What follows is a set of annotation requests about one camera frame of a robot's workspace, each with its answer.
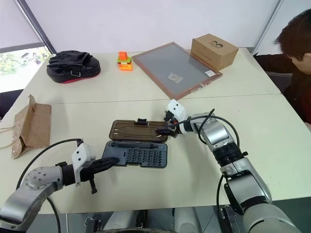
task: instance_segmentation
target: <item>black bag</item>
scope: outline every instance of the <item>black bag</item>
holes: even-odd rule
[[[99,61],[87,52],[58,52],[49,60],[47,74],[57,83],[71,83],[101,72]]]

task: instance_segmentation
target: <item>dark hair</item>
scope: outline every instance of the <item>dark hair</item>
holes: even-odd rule
[[[311,9],[293,18],[275,40],[284,54],[301,61],[311,52]]]

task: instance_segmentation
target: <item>brown box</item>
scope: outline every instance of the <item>brown box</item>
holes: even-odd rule
[[[233,63],[238,50],[238,47],[207,34],[192,40],[191,54],[221,70]]]

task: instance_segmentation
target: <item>person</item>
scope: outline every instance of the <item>person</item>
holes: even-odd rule
[[[292,73],[283,95],[307,126],[311,125],[311,9],[293,18],[277,37],[283,54],[255,59],[269,72]]]

